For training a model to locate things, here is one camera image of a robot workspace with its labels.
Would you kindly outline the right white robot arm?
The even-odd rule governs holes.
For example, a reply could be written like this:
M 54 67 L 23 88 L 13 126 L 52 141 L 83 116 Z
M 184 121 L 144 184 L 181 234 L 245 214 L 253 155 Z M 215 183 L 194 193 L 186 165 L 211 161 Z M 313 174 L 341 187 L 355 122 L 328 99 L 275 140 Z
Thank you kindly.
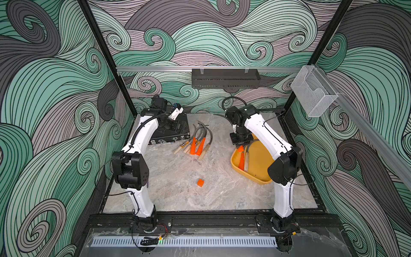
M 285 234 L 297 232 L 293 222 L 294 182 L 301 167 L 302 150 L 286 142 L 263 118 L 260 109 L 248 105 L 245 100 L 229 96 L 222 101 L 225 118 L 233 126 L 230 134 L 236 147 L 245 146 L 256 136 L 270 153 L 273 163 L 267 173 L 275 183 L 275 203 L 272 224 L 274 231 Z

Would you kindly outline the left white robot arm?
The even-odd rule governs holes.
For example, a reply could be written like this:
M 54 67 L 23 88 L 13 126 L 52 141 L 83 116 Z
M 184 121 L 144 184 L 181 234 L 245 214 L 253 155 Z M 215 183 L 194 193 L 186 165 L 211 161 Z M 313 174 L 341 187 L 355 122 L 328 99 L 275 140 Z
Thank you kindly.
M 111 157 L 114 180 L 130 196 L 134 218 L 146 219 L 150 223 L 153 223 L 151 219 L 154 217 L 155 205 L 150 200 L 147 188 L 149 168 L 144 159 L 147 146 L 161 125 L 175 122 L 184 110 L 177 103 L 172 106 L 171 112 L 167 112 L 167 105 L 166 99 L 154 96 L 152 105 L 143 109 L 136 121 L 137 128 L 131 139 Z

